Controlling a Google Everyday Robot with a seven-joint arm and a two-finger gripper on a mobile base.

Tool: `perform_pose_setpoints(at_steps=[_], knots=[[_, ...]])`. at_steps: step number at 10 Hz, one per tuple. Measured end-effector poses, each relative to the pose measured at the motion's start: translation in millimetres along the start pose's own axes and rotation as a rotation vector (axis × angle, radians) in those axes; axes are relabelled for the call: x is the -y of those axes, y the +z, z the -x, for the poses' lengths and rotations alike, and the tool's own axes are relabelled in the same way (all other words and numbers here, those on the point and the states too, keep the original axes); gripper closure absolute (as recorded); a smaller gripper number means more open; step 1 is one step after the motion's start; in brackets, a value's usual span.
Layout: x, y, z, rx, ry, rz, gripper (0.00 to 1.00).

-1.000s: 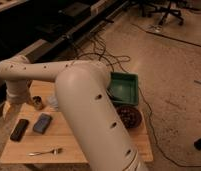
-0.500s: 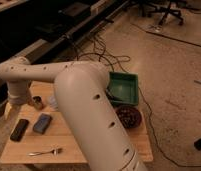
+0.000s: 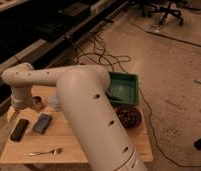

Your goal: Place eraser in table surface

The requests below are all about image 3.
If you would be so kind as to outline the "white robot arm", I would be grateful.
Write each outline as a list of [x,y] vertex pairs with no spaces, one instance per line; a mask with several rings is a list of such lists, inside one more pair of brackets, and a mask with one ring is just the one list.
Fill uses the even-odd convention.
[[34,106],[34,85],[54,86],[61,111],[93,171],[148,171],[106,97],[109,72],[100,65],[36,70],[22,63],[3,71],[12,106]]

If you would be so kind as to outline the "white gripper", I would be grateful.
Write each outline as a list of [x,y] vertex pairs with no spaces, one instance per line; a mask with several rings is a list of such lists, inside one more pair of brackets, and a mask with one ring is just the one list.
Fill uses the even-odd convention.
[[10,107],[7,111],[7,122],[10,123],[16,119],[18,115],[17,110],[33,108],[34,103],[37,111],[41,111],[44,108],[42,101],[34,101],[30,91],[13,91],[11,94],[11,105],[13,107]]

